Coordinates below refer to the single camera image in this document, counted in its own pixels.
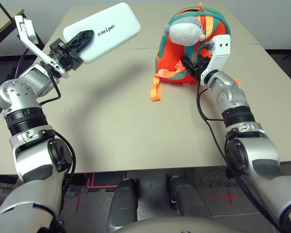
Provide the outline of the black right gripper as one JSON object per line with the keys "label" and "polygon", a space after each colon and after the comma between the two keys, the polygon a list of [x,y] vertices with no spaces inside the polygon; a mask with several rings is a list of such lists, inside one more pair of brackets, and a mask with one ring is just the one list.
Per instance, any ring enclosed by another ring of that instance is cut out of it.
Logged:
{"label": "black right gripper", "polygon": [[203,57],[200,55],[196,63],[193,63],[186,55],[181,56],[181,63],[186,68],[190,76],[194,76],[195,78],[200,78],[202,72],[207,68],[209,62],[210,58],[207,56]]}

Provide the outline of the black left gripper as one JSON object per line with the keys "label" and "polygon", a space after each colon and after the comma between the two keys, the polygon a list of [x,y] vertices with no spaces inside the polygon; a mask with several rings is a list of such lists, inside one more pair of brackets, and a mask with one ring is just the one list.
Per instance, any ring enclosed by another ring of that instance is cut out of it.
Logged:
{"label": "black left gripper", "polygon": [[49,57],[58,63],[66,72],[76,70],[83,64],[79,54],[91,43],[93,30],[79,32],[67,43],[56,40],[49,47]]}

